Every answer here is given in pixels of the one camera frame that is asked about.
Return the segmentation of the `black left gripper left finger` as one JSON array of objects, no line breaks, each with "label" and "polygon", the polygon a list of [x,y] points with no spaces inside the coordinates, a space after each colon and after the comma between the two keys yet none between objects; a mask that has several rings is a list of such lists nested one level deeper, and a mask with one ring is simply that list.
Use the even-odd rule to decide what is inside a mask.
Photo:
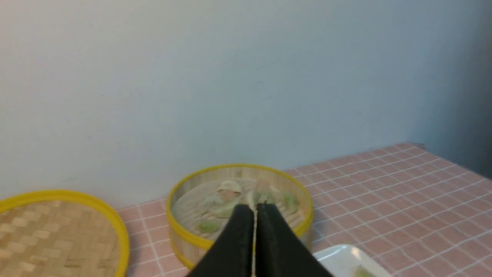
[{"label": "black left gripper left finger", "polygon": [[236,205],[224,230],[188,277],[250,277],[253,260],[254,214]]}]

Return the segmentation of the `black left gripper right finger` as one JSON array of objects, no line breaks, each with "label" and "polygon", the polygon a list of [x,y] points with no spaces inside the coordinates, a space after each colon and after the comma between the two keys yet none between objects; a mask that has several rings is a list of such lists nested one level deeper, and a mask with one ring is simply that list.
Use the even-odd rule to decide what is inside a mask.
[{"label": "black left gripper right finger", "polygon": [[332,277],[274,204],[257,205],[255,263],[257,277]]}]

